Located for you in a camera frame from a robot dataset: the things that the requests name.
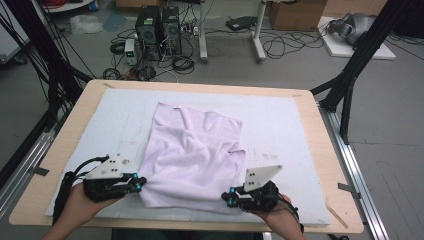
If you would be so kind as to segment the thin wooden stick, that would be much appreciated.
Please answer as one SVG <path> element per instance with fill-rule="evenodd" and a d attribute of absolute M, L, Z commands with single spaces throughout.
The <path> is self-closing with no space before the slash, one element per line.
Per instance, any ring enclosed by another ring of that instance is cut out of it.
<path fill-rule="evenodd" d="M 326 208 L 329 211 L 329 213 L 336 219 L 338 224 L 343 226 L 345 229 L 348 229 L 348 224 L 341 218 L 341 216 L 329 205 L 326 203 Z"/>

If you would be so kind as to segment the person's left hand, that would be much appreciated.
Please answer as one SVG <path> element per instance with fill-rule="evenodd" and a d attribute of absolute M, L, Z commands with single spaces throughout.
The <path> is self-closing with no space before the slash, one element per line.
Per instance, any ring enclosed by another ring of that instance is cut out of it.
<path fill-rule="evenodd" d="M 117 201 L 119 198 L 94 202 L 85 194 L 84 185 L 79 183 L 72 187 L 60 218 L 69 226 L 79 227 L 91 221 L 102 209 Z"/>

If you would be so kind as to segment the lilac towel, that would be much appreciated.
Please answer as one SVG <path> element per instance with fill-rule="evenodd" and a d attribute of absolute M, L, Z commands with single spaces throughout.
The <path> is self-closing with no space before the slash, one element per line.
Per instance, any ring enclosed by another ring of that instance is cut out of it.
<path fill-rule="evenodd" d="M 246 156 L 243 123 L 215 112 L 157 105 L 139 174 L 148 208 L 186 208 L 236 215 L 221 194 L 237 184 Z"/>

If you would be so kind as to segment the white desk leg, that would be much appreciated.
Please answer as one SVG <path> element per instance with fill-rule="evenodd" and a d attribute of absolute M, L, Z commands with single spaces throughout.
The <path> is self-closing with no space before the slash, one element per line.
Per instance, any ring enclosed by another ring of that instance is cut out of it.
<path fill-rule="evenodd" d="M 208 62 L 207 43 L 205 36 L 205 0 L 199 0 L 199 56 L 202 63 Z"/>
<path fill-rule="evenodd" d="M 262 23 L 263 23 L 263 19 L 265 15 L 265 10 L 266 10 L 266 1 L 260 0 L 256 27 L 255 27 L 255 30 L 252 32 L 252 42 L 257 53 L 258 62 L 264 61 L 266 59 L 266 54 L 264 52 L 262 43 L 260 41 L 260 33 L 262 29 Z"/>

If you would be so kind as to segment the white grid mat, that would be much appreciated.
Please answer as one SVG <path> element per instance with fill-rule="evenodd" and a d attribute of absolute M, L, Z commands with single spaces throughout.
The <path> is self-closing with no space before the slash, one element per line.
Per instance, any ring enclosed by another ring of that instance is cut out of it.
<path fill-rule="evenodd" d="M 272 180 L 280 192 L 291 197 L 301 223 L 329 224 L 322 185 L 292 97 L 109 89 L 101 97 L 66 170 L 89 171 L 96 167 L 97 157 L 119 155 L 126 163 L 124 172 L 139 174 L 160 103 L 215 112 L 241 121 L 240 144 L 246 156 L 239 180 L 232 187 L 243 185 L 248 168 L 281 165 L 282 170 Z M 257 217 L 235 209 L 238 214 L 226 215 L 186 208 L 148 208 L 139 193 L 127 195 L 101 214 L 123 219 L 257 222 Z"/>

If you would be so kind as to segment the slim black computer tower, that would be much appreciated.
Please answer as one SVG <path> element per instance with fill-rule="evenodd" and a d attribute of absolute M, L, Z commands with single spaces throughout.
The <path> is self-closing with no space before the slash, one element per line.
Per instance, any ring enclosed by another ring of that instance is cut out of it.
<path fill-rule="evenodd" d="M 162 24 L 167 53 L 172 55 L 180 55 L 182 53 L 182 49 L 179 8 L 173 6 L 165 7 L 162 11 Z"/>

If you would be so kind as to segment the person's dark clothing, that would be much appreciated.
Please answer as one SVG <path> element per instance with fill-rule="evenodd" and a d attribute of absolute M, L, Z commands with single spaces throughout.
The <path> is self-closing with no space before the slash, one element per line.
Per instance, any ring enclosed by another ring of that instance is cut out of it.
<path fill-rule="evenodd" d="M 225 231 L 182 231 L 113 229 L 112 240 L 263 240 L 261 233 Z"/>

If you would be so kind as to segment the aluminium rail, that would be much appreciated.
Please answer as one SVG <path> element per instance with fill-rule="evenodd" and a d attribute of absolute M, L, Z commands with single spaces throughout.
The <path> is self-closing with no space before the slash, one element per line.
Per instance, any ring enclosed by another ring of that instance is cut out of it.
<path fill-rule="evenodd" d="M 353 148 L 349 143 L 344 142 L 342 135 L 339 133 L 341 121 L 336 113 L 328 112 L 324 109 L 319 109 L 319 111 L 326 124 L 329 135 L 335 142 L 335 149 L 340 155 L 342 169 L 348 178 L 350 192 L 360 206 L 360 215 L 365 227 L 373 240 L 390 240 L 363 177 Z"/>
<path fill-rule="evenodd" d="M 0 170 L 0 220 L 34 175 L 28 170 L 39 167 L 54 139 L 54 131 L 31 132 Z"/>

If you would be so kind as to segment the grey robot head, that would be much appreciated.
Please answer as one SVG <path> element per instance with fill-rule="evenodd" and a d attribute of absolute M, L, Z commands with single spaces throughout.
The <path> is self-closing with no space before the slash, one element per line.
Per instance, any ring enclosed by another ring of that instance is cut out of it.
<path fill-rule="evenodd" d="M 332 20 L 327 27 L 327 32 L 336 33 L 349 45 L 355 46 L 364 38 L 364 34 L 368 32 L 374 21 L 374 17 L 362 12 L 347 13 L 341 19 Z"/>

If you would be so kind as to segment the person's right hand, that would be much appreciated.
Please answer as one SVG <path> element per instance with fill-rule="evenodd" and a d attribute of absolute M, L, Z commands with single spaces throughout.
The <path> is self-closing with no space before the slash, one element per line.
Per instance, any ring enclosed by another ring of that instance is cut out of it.
<path fill-rule="evenodd" d="M 299 230 L 295 216 L 283 205 L 277 204 L 271 212 L 259 212 L 260 217 L 274 233 L 288 233 Z"/>

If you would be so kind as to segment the white power supply unit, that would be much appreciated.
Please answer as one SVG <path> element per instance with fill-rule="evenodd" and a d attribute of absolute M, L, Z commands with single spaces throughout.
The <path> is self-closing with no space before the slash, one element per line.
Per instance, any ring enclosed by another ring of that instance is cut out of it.
<path fill-rule="evenodd" d="M 127 39 L 125 41 L 124 54 L 126 57 L 127 64 L 129 66 L 135 66 L 137 64 L 137 56 L 136 56 L 134 39 Z"/>

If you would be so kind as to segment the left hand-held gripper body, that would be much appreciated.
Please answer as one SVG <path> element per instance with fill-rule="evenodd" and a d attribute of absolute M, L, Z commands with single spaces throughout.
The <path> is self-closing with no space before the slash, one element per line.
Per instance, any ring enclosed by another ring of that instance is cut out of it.
<path fill-rule="evenodd" d="M 119 155 L 108 156 L 83 179 L 85 194 L 94 202 L 122 198 L 133 189 L 133 175 L 123 171 L 125 161 Z"/>

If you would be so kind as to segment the black flat device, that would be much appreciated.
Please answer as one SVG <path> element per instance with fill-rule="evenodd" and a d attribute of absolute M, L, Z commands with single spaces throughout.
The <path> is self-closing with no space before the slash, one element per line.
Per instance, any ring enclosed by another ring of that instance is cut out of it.
<path fill-rule="evenodd" d="M 240 31 L 249 29 L 256 25 L 257 18 L 253 16 L 243 16 L 230 19 L 226 22 L 226 26 L 232 31 Z"/>

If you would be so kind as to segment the clear plastic bag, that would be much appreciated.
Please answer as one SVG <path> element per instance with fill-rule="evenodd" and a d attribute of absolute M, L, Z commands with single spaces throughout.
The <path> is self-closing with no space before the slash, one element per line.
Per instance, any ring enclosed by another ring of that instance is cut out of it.
<path fill-rule="evenodd" d="M 103 31 L 103 24 L 96 16 L 77 15 L 70 18 L 70 25 L 74 35 L 95 34 Z"/>

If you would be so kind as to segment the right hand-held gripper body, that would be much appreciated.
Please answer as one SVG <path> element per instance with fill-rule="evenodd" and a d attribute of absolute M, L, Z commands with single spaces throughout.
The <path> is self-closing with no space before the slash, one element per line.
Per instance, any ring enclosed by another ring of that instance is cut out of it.
<path fill-rule="evenodd" d="M 244 211 L 270 212 L 278 202 L 278 188 L 271 179 L 281 170 L 281 165 L 248 168 L 243 185 L 237 188 L 238 206 Z"/>

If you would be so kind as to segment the teal floor sheet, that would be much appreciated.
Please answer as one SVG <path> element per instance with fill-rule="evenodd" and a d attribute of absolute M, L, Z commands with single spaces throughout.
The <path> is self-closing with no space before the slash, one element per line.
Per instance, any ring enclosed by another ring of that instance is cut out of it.
<path fill-rule="evenodd" d="M 116 32 L 127 22 L 127 18 L 120 12 L 112 11 L 103 23 L 103 29 L 107 32 Z"/>

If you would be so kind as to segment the brown cardboard box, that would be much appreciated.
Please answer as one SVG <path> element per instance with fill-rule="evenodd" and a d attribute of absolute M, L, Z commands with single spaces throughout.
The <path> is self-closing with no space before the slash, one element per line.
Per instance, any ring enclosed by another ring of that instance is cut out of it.
<path fill-rule="evenodd" d="M 328 0 L 273 2 L 269 14 L 271 27 L 285 31 L 315 31 Z"/>

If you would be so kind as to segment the black metal frame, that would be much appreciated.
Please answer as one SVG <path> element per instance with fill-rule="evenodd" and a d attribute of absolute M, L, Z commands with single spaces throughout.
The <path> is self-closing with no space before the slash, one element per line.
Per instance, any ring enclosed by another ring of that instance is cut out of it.
<path fill-rule="evenodd" d="M 38 79 L 48 86 L 45 92 L 48 108 L 0 170 L 0 190 L 11 181 L 23 157 L 41 133 L 59 122 L 57 114 L 60 107 L 65 103 L 76 103 L 83 90 L 81 82 L 88 83 L 94 79 L 72 66 L 65 51 L 59 50 L 52 31 L 48 31 L 49 25 L 37 13 L 37 5 L 32 0 L 0 0 L 0 9 L 8 8 L 5 14 L 0 13 L 0 26 L 27 56 Z"/>
<path fill-rule="evenodd" d="M 327 112 L 334 113 L 343 102 L 339 135 L 346 145 L 349 144 L 348 128 L 355 82 L 413 1 L 387 0 L 343 70 L 335 78 L 311 90 L 313 95 L 329 91 L 319 102 L 319 106 Z"/>

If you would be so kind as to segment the white floor board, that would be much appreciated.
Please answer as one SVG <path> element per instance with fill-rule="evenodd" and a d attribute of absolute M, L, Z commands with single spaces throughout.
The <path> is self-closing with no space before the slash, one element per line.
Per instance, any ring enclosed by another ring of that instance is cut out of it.
<path fill-rule="evenodd" d="M 353 47 L 337 34 L 327 32 L 327 26 L 332 20 L 333 17 L 322 17 L 318 23 L 317 32 L 321 35 L 324 45 L 332 57 L 350 58 L 354 53 Z M 385 44 L 382 44 L 372 59 L 395 60 L 396 56 Z"/>

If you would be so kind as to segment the large black computer tower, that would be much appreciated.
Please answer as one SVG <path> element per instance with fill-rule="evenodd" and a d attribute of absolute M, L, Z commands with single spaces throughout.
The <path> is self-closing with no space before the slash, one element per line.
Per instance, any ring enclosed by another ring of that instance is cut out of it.
<path fill-rule="evenodd" d="M 159 7 L 142 6 L 135 29 L 142 55 L 147 60 L 158 61 L 160 59 L 159 43 L 163 40 Z"/>

